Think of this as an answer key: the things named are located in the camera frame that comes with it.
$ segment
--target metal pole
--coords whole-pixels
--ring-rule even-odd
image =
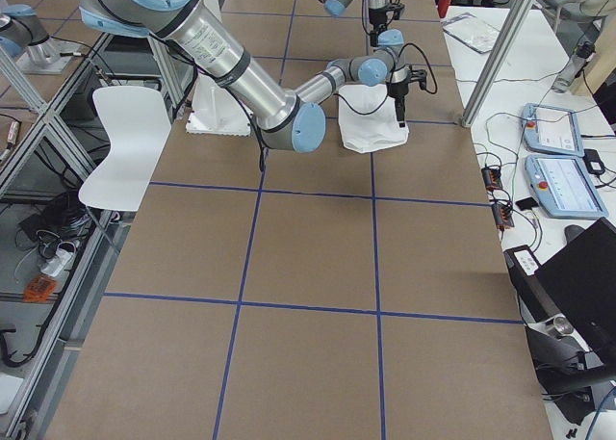
[[[470,127],[475,121],[534,1],[535,0],[515,0],[507,19],[500,29],[499,37],[494,44],[490,57],[481,71],[481,75],[477,80],[477,85],[471,94],[471,98],[469,98],[464,114],[460,118],[460,125],[463,127]]]
[[[13,59],[0,47],[0,72],[9,80],[14,89],[21,95],[28,107],[36,112],[42,113],[47,104],[34,88],[30,81],[23,75]]]

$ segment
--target table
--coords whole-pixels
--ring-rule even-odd
[[[471,13],[496,28],[500,28],[507,16],[507,9],[483,9],[483,8],[449,8],[447,18],[461,13]],[[458,80],[458,87],[463,102],[466,103],[473,91],[476,79],[487,61],[488,55],[480,55],[466,47],[458,40],[446,35],[448,50],[451,55],[453,67]],[[504,162],[513,162],[515,157],[512,153],[498,148],[494,143],[517,150],[521,142],[520,120],[513,116],[491,116],[506,112],[519,116],[526,103],[539,103],[544,105],[570,108],[575,111],[585,110],[577,114],[581,133],[583,135],[601,136],[612,134],[610,126],[605,121],[599,108],[595,105],[591,96],[574,96],[569,93],[555,93],[551,91],[551,85],[557,73],[567,63],[569,57],[562,49],[552,28],[540,11],[530,11],[520,34],[518,35],[507,59],[497,76],[497,83],[490,90],[487,101],[482,106],[477,120],[473,124],[472,133],[478,153],[484,148],[499,154]],[[502,79],[524,81],[502,81]],[[584,140],[584,147],[592,147],[599,150],[605,164],[616,169],[616,140]],[[502,181],[505,189],[513,193],[513,199],[519,200],[531,195],[530,187],[526,181],[523,159],[530,153],[522,146],[520,150],[521,162],[517,167],[506,166],[502,169]],[[485,156],[478,156],[483,166]],[[489,158],[488,164],[494,164]],[[605,188],[600,190],[600,196],[607,206],[609,220],[616,222],[616,190]],[[578,224],[584,228],[589,226],[591,220],[557,220],[546,216],[543,209],[536,209],[536,216],[543,229],[543,241],[538,246],[535,255],[540,262],[546,262],[558,250],[565,246],[564,227],[569,224]],[[514,246],[530,245],[534,238],[534,229],[530,224],[517,214],[513,216],[515,228],[505,230],[501,244],[503,249]],[[564,435],[570,425],[560,411],[552,404],[547,404],[552,422],[554,437]],[[592,416],[586,418],[577,435],[584,435],[588,429]],[[593,439],[610,439],[616,428],[616,413],[602,414],[601,421],[595,430]]]
[[[45,438],[551,438],[433,0],[402,1],[440,81],[406,146],[343,149],[328,100],[321,148],[260,174],[175,123]],[[293,87],[367,53],[360,14],[222,18]]]

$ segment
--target label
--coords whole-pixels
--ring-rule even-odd
[[[535,262],[535,259],[533,259],[532,255],[530,255],[530,252],[528,252],[527,250],[519,250],[517,252],[514,252],[514,255],[516,256],[518,263],[524,269],[525,273],[528,276],[532,276],[535,274],[539,266]]]
[[[214,64],[229,48],[226,40],[212,27],[203,25],[194,37],[182,44],[198,65],[204,68]]]

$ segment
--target black cable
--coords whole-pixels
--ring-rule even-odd
[[[85,127],[82,127],[80,125],[75,125],[75,124],[67,124],[68,127],[74,127],[78,130],[81,130],[84,134],[92,137],[93,139],[102,142],[102,143],[109,143],[109,140],[103,139],[101,137],[97,137],[96,135],[94,135],[92,132],[90,132],[89,130],[87,130]]]
[[[40,162],[49,170],[51,170],[55,175],[57,175],[60,178],[60,183],[62,184],[63,187],[65,187],[66,189],[76,189],[77,186],[71,182],[70,180],[68,180],[61,172],[59,172],[58,170],[56,170],[51,163],[48,163],[45,161],[45,159],[39,154],[38,151],[35,151],[35,156],[37,156],[37,158],[40,160]]]
[[[14,120],[15,122],[19,122],[19,123],[21,124],[21,121],[20,121],[19,119],[17,119],[16,117],[14,117],[14,116],[5,115],[4,113],[0,113],[0,116],[2,116],[2,117],[8,117],[9,119],[12,119],[12,120]]]
[[[100,146],[97,146],[96,148],[89,149],[88,154],[95,153],[96,151],[100,151],[101,149],[109,148],[110,146],[111,146],[110,143],[101,144]]]
[[[400,55],[402,54],[402,52],[404,52],[404,49],[406,47],[413,47],[415,48],[418,52],[420,52],[423,56],[423,59],[425,60],[425,64],[427,65],[428,70],[430,71],[430,75],[432,76],[432,82],[434,82],[434,91],[429,91],[426,88],[426,92],[428,92],[431,95],[436,95],[439,91],[439,85],[436,82],[436,76],[434,75],[434,71],[432,70],[432,65],[430,64],[429,59],[427,58],[427,56],[425,55],[425,52],[421,49],[421,47],[413,42],[406,42],[404,45],[402,45],[402,49],[400,50]]]
[[[385,102],[386,102],[386,101],[387,101],[387,99],[389,98],[389,95],[387,95],[387,94],[386,94],[386,95],[385,95],[385,98],[383,98],[383,101],[381,101],[381,102],[379,103],[379,105],[378,105],[376,108],[374,108],[372,111],[367,111],[367,112],[362,113],[361,111],[357,111],[355,108],[353,108],[353,107],[350,105],[350,103],[348,103],[348,100],[347,100],[346,98],[344,98],[342,95],[340,95],[339,93],[334,93],[332,96],[337,96],[338,98],[340,98],[341,100],[343,100],[343,101],[346,103],[346,105],[348,106],[348,108],[349,108],[351,111],[353,111],[356,115],[359,115],[359,116],[369,116],[369,115],[373,115],[374,113],[376,113],[378,110],[380,110],[380,109],[383,107],[383,105],[385,104]]]
[[[62,42],[72,42],[72,43],[79,43],[81,45],[86,46],[87,48],[89,48],[92,53],[94,55],[96,55],[98,57],[98,59],[103,63],[103,65],[105,65],[105,67],[107,67],[107,69],[109,69],[110,74],[112,74],[113,76],[115,76],[116,74],[114,73],[114,70],[109,66],[109,64],[105,61],[105,59],[103,58],[103,56],[98,52],[97,49],[95,49],[94,47],[92,47],[91,45],[88,45],[84,42],[81,42],[79,40],[71,40],[71,39],[63,39],[63,38],[59,38],[58,36],[51,36],[51,39],[56,39],[56,40],[61,40]]]
[[[6,206],[4,206],[1,210],[0,210],[0,216],[2,214],[4,214],[5,212],[7,212],[7,210],[9,210],[9,208],[13,206],[11,203],[7,204]]]

